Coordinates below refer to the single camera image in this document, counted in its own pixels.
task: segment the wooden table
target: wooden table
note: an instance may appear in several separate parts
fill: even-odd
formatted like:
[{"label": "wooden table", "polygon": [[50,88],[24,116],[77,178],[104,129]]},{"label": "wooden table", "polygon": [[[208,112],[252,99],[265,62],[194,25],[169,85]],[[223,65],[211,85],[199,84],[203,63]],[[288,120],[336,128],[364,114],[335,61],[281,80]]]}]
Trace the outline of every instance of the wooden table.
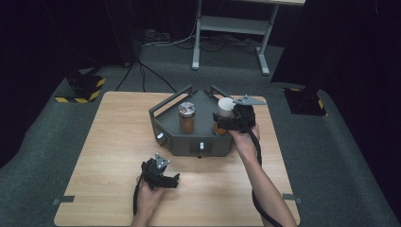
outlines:
[{"label": "wooden table", "polygon": [[[58,226],[130,226],[132,195],[141,164],[160,153],[171,161],[165,175],[181,173],[150,226],[262,226],[251,186],[235,150],[226,157],[178,157],[154,139],[148,110],[171,94],[104,95],[62,202]],[[283,194],[292,194],[267,106],[254,106],[263,167]],[[297,223],[295,201],[286,201]]]},{"label": "wooden table", "polygon": [[270,70],[268,64],[266,63],[265,51],[279,6],[280,5],[303,6],[305,3],[305,0],[238,0],[238,1],[273,4],[273,9],[270,13],[269,20],[259,21],[259,20],[238,19],[238,18],[228,18],[228,17],[205,16],[201,14],[202,0],[198,0],[197,30],[195,36],[196,39],[194,45],[194,55],[192,57],[193,70],[198,70],[200,68],[201,31],[212,30],[212,31],[263,35],[264,37],[262,45],[256,48],[256,54],[259,59],[262,74],[264,76],[268,76],[270,74]]}]

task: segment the human arm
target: human arm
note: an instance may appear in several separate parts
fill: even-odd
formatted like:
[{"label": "human arm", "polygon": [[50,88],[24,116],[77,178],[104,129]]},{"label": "human arm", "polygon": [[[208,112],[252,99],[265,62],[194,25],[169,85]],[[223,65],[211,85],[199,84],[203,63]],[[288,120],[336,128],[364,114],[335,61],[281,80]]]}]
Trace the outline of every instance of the human arm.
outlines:
[{"label": "human arm", "polygon": [[[252,132],[259,139],[258,125],[252,128]],[[254,194],[263,210],[282,226],[297,226],[280,192],[258,163],[256,147],[251,136],[248,133],[239,133],[238,131],[229,131],[229,133],[235,140],[236,150],[245,166]],[[265,219],[262,218],[262,220],[265,226],[272,226]]]},{"label": "human arm", "polygon": [[163,187],[151,190],[148,183],[139,180],[139,191],[137,198],[137,207],[135,217],[133,218],[131,227],[146,227],[150,219],[160,203],[166,189]]}]

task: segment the jar lid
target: jar lid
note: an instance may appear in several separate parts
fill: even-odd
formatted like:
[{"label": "jar lid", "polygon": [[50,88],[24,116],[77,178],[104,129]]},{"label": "jar lid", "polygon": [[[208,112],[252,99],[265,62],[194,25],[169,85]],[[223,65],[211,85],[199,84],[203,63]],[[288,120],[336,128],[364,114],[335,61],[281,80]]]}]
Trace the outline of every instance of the jar lid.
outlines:
[{"label": "jar lid", "polygon": [[195,105],[192,102],[183,102],[178,106],[180,115],[183,117],[192,117],[195,115]]}]

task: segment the dark background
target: dark background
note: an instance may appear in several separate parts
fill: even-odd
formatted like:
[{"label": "dark background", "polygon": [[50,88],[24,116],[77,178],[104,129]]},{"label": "dark background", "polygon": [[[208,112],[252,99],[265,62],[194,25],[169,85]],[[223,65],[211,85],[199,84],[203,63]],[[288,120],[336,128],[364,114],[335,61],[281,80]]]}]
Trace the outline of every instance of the dark background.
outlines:
[{"label": "dark background", "polygon": [[271,82],[331,96],[401,219],[399,9],[399,0],[308,0]]},{"label": "dark background", "polygon": [[[117,17],[127,23],[115,28],[104,1],[2,1],[0,166],[18,152],[26,130],[62,79],[80,68],[135,61],[134,37],[143,28],[182,38],[194,25],[195,1],[131,2],[131,21]],[[203,3],[206,14],[270,17],[268,5]],[[301,8],[284,6],[269,40],[286,47],[272,81],[317,84],[333,98],[398,219],[400,5],[399,0],[307,0],[302,13]],[[117,30],[123,31],[121,37]]]}]

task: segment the forearm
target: forearm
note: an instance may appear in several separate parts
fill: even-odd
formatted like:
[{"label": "forearm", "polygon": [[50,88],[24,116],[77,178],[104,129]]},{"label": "forearm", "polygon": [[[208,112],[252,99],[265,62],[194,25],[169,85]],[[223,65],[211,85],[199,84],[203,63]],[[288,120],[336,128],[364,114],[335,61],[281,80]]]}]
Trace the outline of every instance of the forearm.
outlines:
[{"label": "forearm", "polygon": [[253,187],[253,192],[263,210],[283,226],[296,226],[295,219],[280,192],[257,160],[244,156],[241,159]]},{"label": "forearm", "polygon": [[147,227],[151,216],[148,214],[137,214],[132,221],[131,227]]}]

